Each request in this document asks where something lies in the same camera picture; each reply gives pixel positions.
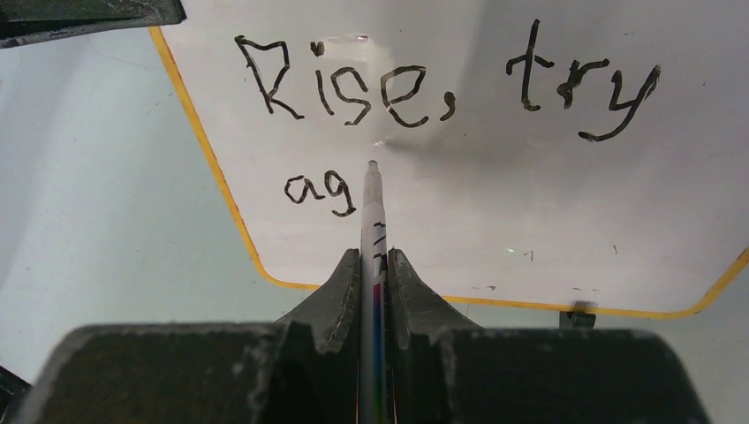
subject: gray floor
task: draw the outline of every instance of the gray floor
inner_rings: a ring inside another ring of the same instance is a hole
[[[268,321],[308,294],[259,277],[146,30],[0,51],[0,81],[0,364],[33,381],[81,325]],[[456,307],[485,326],[557,322]],[[597,326],[661,335],[715,422],[739,423],[747,318],[745,271],[701,314]]]

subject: white board surface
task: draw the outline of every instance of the white board surface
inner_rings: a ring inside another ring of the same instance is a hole
[[[745,2],[183,3],[163,36],[278,280],[359,244],[371,159],[389,242],[443,296],[669,313],[740,269]]]

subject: white marker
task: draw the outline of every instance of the white marker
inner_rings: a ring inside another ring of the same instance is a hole
[[[359,423],[393,422],[389,386],[390,367],[385,357],[385,302],[388,248],[382,175],[369,161],[364,176],[361,209],[361,343],[359,346]]]

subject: black marker writing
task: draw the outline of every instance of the black marker writing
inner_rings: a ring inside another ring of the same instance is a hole
[[[320,57],[325,54],[325,43],[323,42],[310,42],[309,49],[312,50],[312,54],[315,57]]]
[[[312,50],[312,54],[315,57],[320,57],[325,54],[325,44],[323,42],[310,42],[309,49]],[[314,76],[317,78],[317,94],[320,96],[320,103],[328,115],[335,115],[336,112],[330,108],[328,100],[325,98],[325,88],[322,86],[322,72],[319,69],[314,71]]]
[[[325,89],[322,87],[322,72],[320,70],[314,71],[315,77],[317,77],[317,93],[320,95],[320,102],[322,103],[322,107],[325,108],[325,111],[328,112],[328,115],[335,115],[336,112],[333,111],[333,109],[330,108],[330,105],[328,104],[328,101],[325,99]]]
[[[284,79],[284,75],[286,74],[287,71],[289,71],[289,68],[291,67],[289,64],[289,50],[286,48],[286,42],[271,42],[270,44],[263,46],[256,42],[247,40],[244,35],[237,35],[236,37],[234,37],[234,42],[237,43],[237,46],[239,46],[239,49],[242,50],[242,54],[245,56],[245,59],[247,60],[247,67],[252,68],[253,70],[255,82],[257,82],[257,85],[258,85],[258,88],[260,89],[262,97],[263,99],[265,99],[265,105],[268,108],[268,112],[273,114],[273,106],[271,106],[271,103],[274,103],[288,110],[289,113],[291,113],[291,115],[294,117],[294,119],[302,119],[304,116],[298,114],[294,109],[291,108],[291,106],[289,106],[288,104],[284,102],[281,102],[280,100],[276,100],[273,98],[273,96],[275,96],[276,93],[278,92],[278,86],[281,85],[281,80]],[[246,46],[250,46],[260,51],[268,51],[268,50],[280,47],[281,51],[284,53],[284,67],[281,68],[281,71],[278,72],[278,76],[276,76],[276,80],[273,82],[273,88],[270,91],[267,91],[265,89],[265,86],[262,84],[260,71],[258,70],[257,64],[253,60],[253,57],[247,51]]]
[[[515,57],[514,59],[508,60],[507,67],[505,69],[508,75],[512,75],[512,68],[520,62],[525,62],[525,70],[523,71],[523,87],[520,92],[520,101],[523,103],[523,107],[525,107],[526,110],[530,110],[532,112],[535,112],[536,110],[539,110],[541,108],[541,106],[533,104],[530,99],[528,99],[528,87],[531,83],[531,68],[533,68],[533,62],[535,61],[537,64],[543,66],[544,68],[550,68],[554,66],[554,62],[548,61],[543,57],[536,56],[533,53],[533,50],[536,47],[536,37],[538,36],[538,26],[540,23],[541,22],[537,19],[531,26],[531,37],[528,39],[528,49],[526,50],[525,55],[521,55]]]
[[[361,78],[361,75],[359,75],[359,71],[356,69],[345,66],[335,72],[333,72],[332,75],[330,75],[330,81],[333,83],[333,88],[336,90],[336,95],[339,99],[341,99],[344,102],[347,103],[357,103],[364,106],[364,109],[361,110],[359,115],[352,121],[346,121],[345,125],[358,125],[359,122],[367,115],[367,113],[372,109],[372,103],[363,100],[363,99],[356,99],[351,97],[346,97],[341,93],[341,87],[338,85],[338,78],[341,77],[341,75],[350,72],[351,75],[353,75],[353,78],[356,80],[357,83],[359,83],[359,88],[361,88],[361,91],[367,92],[369,89],[367,88],[367,85],[364,84],[364,80]]]
[[[453,114],[455,114],[455,95],[451,91],[446,91],[444,99],[445,104],[447,104],[448,110],[444,115],[440,117],[441,121],[446,121],[450,119]]]
[[[569,109],[572,106],[572,89],[576,88],[583,81],[583,75],[591,69],[605,68],[609,66],[609,60],[603,59],[600,62],[590,62],[588,64],[580,66],[580,62],[577,60],[572,61],[570,66],[570,76],[567,77],[567,82],[559,84],[556,88],[556,93],[564,98],[564,108]]]
[[[338,180],[338,187],[336,190],[333,190],[333,187],[331,186],[332,179],[335,178]],[[330,197],[338,197],[341,194],[346,196],[346,211],[345,212],[336,212],[335,210],[331,210],[333,212],[333,215],[345,217],[349,216],[350,214],[354,213],[356,208],[353,206],[352,200],[351,200],[351,192],[349,192],[349,186],[346,184],[343,178],[341,178],[337,172],[334,170],[329,170],[328,172],[325,172],[325,188],[328,190],[328,194],[330,194]]]
[[[299,181],[301,179],[304,179],[304,183],[305,183],[304,187],[302,188],[302,194],[299,196],[298,199],[294,199],[294,196],[291,195],[291,192],[289,192],[289,189],[291,188],[291,183],[293,183],[294,181]],[[306,198],[307,192],[312,192],[312,197],[315,198],[316,200],[325,199],[325,196],[319,195],[314,190],[314,185],[312,184],[312,181],[310,181],[307,178],[304,178],[304,175],[300,175],[298,177],[292,177],[286,180],[286,187],[284,187],[284,193],[286,193],[286,197],[288,197],[289,200],[293,201],[294,203],[299,205],[301,202],[303,202],[304,199]]]
[[[658,77],[661,76],[661,66],[656,65],[652,71],[647,75],[647,78],[645,79],[645,84],[642,85],[642,87],[639,89],[639,92],[637,93],[637,97],[630,100],[629,102],[624,102],[619,104],[619,95],[622,93],[622,72],[616,71],[614,72],[614,75],[611,77],[611,82],[614,83],[614,93],[611,95],[611,102],[609,103],[609,110],[615,111],[615,110],[622,110],[622,109],[629,109],[627,111],[627,116],[624,117],[624,121],[622,121],[621,124],[617,128],[614,129],[614,131],[609,132],[608,134],[603,135],[592,135],[590,132],[578,132],[578,135],[588,141],[604,141],[608,140],[612,137],[616,137],[620,132],[622,132],[627,125],[632,121],[632,118],[634,117],[635,112],[637,112],[637,109],[642,104],[642,102],[647,99],[655,90],[655,86],[658,85]]]
[[[396,97],[393,100],[389,100],[388,98],[388,81],[390,79],[395,78],[396,76],[400,75],[401,73],[405,72],[418,72],[419,76],[416,77],[416,82],[413,83],[413,88],[411,91],[406,93],[405,95],[401,95],[399,97]],[[406,100],[414,97],[418,92],[419,88],[421,87],[421,82],[424,80],[424,76],[427,75],[427,68],[424,66],[418,66],[416,64],[412,64],[411,66],[399,66],[398,68],[394,69],[391,72],[388,72],[380,78],[380,94],[382,96],[382,104],[385,106],[385,109],[392,115],[393,119],[396,120],[399,124],[406,128],[416,128],[417,126],[424,125],[428,120],[429,117],[423,117],[421,120],[414,122],[412,124],[409,124],[405,122],[401,117],[398,115],[395,109],[393,109],[393,105],[398,104],[400,102],[405,102]]]

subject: orange whiteboard border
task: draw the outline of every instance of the orange whiteboard border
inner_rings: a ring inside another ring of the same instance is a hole
[[[247,251],[250,253],[255,267],[263,278],[270,281],[273,284],[280,285],[281,287],[288,287],[291,289],[301,290],[314,290],[319,287],[318,284],[301,284],[301,283],[289,283],[281,281],[272,277],[268,271],[262,266],[260,256],[258,255],[257,248],[253,243],[250,233],[247,231],[245,221],[242,219],[242,215],[239,213],[239,208],[234,198],[231,196],[231,190],[226,182],[226,178],[223,176],[221,167],[218,165],[216,160],[216,154],[213,148],[208,142],[208,136],[206,135],[203,125],[200,123],[198,112],[195,110],[193,101],[190,99],[189,93],[187,93],[187,87],[185,82],[182,80],[182,76],[179,74],[177,63],[174,61],[174,56],[171,54],[171,50],[164,39],[163,32],[160,27],[153,26],[148,29],[151,33],[151,38],[154,41],[156,51],[162,59],[164,67],[166,68],[167,74],[171,79],[172,85],[174,85],[175,93],[182,102],[182,107],[185,108],[185,114],[187,119],[190,121],[190,125],[193,127],[195,136],[198,138],[200,148],[203,150],[203,154],[206,156],[208,166],[213,173],[216,183],[218,184],[221,194],[223,195],[226,205],[229,207],[231,217],[234,219],[234,223],[237,225],[239,235],[247,246]],[[676,312],[647,312],[647,311],[635,311],[630,309],[613,309],[607,307],[597,307],[591,310],[595,314],[607,314],[607,315],[620,315],[620,316],[631,316],[639,318],[654,318],[654,319],[674,319],[682,318],[692,314],[698,314],[708,305],[713,303],[717,299],[718,295],[728,287],[728,284],[741,272],[741,270],[749,263],[749,247],[742,252],[738,258],[726,269],[725,272],[718,278],[718,281],[713,284],[712,287],[705,293],[705,296],[700,299],[693,306],[688,307],[682,311]],[[547,311],[568,311],[571,310],[570,305],[553,305],[546,303],[533,303],[533,302],[517,302],[511,300],[496,300],[496,299],[482,299],[482,298],[464,298],[459,296],[443,296],[443,299],[449,302],[457,303],[469,303],[474,305],[490,305],[496,307],[526,307],[532,309],[542,309]]]

